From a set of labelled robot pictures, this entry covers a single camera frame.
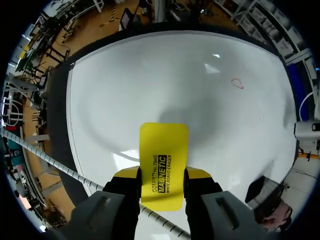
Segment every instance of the table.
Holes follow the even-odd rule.
[[[47,107],[53,158],[105,185],[117,171],[139,165],[143,123],[185,123],[187,165],[244,201],[255,179],[280,183],[296,157],[295,99],[279,57],[213,26],[159,23],[98,40],[53,76]],[[61,180],[75,205],[94,192],[63,174]],[[184,209],[161,215],[188,231]],[[139,221],[139,238],[167,234],[143,215]]]

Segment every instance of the yellow whiteboard eraser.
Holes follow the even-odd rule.
[[[177,211],[184,199],[188,127],[145,123],[140,128],[141,203],[153,211]]]

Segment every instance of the blue panel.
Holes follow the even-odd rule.
[[[290,74],[291,78],[291,84],[292,84],[292,90],[294,97],[296,99],[296,103],[298,108],[300,107],[302,101],[306,97],[306,92],[304,90],[304,86],[302,84],[302,78],[299,75],[299,70],[295,64],[291,64],[287,66],[288,72]],[[305,101],[302,108],[301,108],[301,117],[302,120],[308,120],[309,119],[309,114],[307,110],[307,102]]]

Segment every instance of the white cable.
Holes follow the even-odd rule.
[[[14,87],[11,87],[11,86],[7,86],[7,87],[9,87],[10,88],[10,91],[12,91],[13,90],[13,92],[19,92],[19,93],[21,93],[23,96],[25,96],[26,97],[26,99],[29,99],[29,97],[26,95],[26,94],[24,94],[21,90],[19,90],[18,88],[14,88]]]
[[[15,102],[15,103],[20,104],[20,105],[23,105],[21,102],[16,101],[16,100],[13,100],[13,99],[10,99],[10,98],[7,98],[7,97],[3,97],[3,99],[4,99],[4,100],[8,100],[8,101]]]
[[[54,160],[52,157],[45,154],[43,151],[37,149],[36,147],[32,146],[31,144],[27,143],[26,141],[22,140],[20,137],[12,134],[11,132],[3,129],[2,127],[0,127],[0,135],[2,135],[5,138],[10,139],[11,141],[21,145],[25,149],[29,150],[30,152],[32,152],[33,154],[35,154],[39,158],[45,160],[47,163],[51,164],[52,166],[56,167],[57,169],[61,170],[62,172],[68,174],[69,176],[76,179],[77,181],[79,181],[83,184],[87,184],[90,187],[95,188],[97,191],[103,190],[103,186],[100,186],[100,185],[96,184],[95,182],[90,181],[87,178],[79,175],[77,172],[67,168],[66,166],[64,166],[61,163]]]
[[[307,96],[305,96],[305,98],[302,100],[300,107],[299,107],[299,117],[300,117],[300,121],[302,121],[302,117],[301,117],[301,108],[303,106],[303,104],[305,103],[305,101],[308,99],[308,97],[310,97],[312,94],[314,94],[314,92],[310,92]]]
[[[32,152],[39,158],[43,159],[47,163],[51,164],[52,166],[56,167],[60,171],[68,174],[70,177],[76,179],[77,181],[81,182],[82,184],[87,184],[89,187],[95,188],[97,191],[102,191],[104,189],[103,186],[96,184],[95,182],[79,175],[77,172],[71,170],[70,168],[64,166],[63,164],[57,162],[52,157],[45,154],[43,151],[37,149],[36,147],[32,146],[31,144],[27,143],[26,141],[22,140],[20,137],[12,134],[11,132],[3,129],[0,127],[0,135],[10,139],[11,141],[21,145],[23,148],[27,149],[28,151]],[[180,227],[176,226],[169,220],[165,219],[158,213],[152,211],[151,209],[143,206],[140,204],[141,213],[144,213],[148,216],[149,219],[154,220],[155,222],[159,223],[163,228],[168,229],[172,234],[175,234],[175,236],[179,239],[185,239],[189,240],[191,239],[191,236],[188,232],[184,231]]]
[[[18,115],[17,120],[16,120],[16,122],[15,122],[14,125],[11,125],[10,123],[8,123],[8,121],[10,121],[10,113],[9,113],[9,115],[8,115],[8,121],[5,122],[5,125],[8,125],[8,126],[10,126],[10,127],[15,127],[15,126],[18,124],[18,122],[19,122],[20,115],[19,115],[19,108],[17,107],[17,105],[15,105],[14,103],[12,103],[12,106],[14,106],[14,107],[16,108],[16,110],[17,110],[17,113],[18,113],[18,114],[17,114],[17,115]]]

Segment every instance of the wooden floor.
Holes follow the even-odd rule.
[[[130,9],[134,12],[138,4],[138,0],[125,0],[125,2],[116,5],[114,18],[120,18],[125,8]],[[70,49],[70,55],[74,54],[84,46],[93,43],[101,38],[114,34],[119,29],[119,20],[109,22],[112,17],[113,5],[105,5],[102,13],[98,13],[96,9],[83,15],[75,24],[75,31],[72,36],[67,38],[64,43],[62,43],[62,36],[65,33],[64,30],[60,32],[57,36],[56,41],[52,45],[56,50],[61,53],[65,53],[66,50]],[[236,23],[230,20],[230,16],[225,13],[217,5],[212,6],[213,16],[202,16],[201,19],[204,23],[214,24],[222,26],[235,31],[240,31],[236,26]],[[57,62],[53,59],[44,56],[41,60],[41,66],[48,68],[49,66],[56,67]],[[34,111],[29,107],[24,107],[23,109],[23,131],[24,137],[32,136],[36,131],[36,124],[32,122],[32,114]],[[45,141],[44,143],[45,152],[51,154],[50,141]],[[27,153],[28,161],[31,166],[31,170],[34,176],[41,173],[42,167],[40,165],[39,159],[33,155],[31,152]],[[42,174],[39,177],[42,188],[45,189],[48,186],[60,181],[57,176],[52,176],[48,174]],[[66,219],[69,220],[71,217],[71,211],[74,209],[74,205],[69,199],[65,189],[63,187],[52,192],[48,197],[55,205],[59,207],[62,213],[65,215]]]

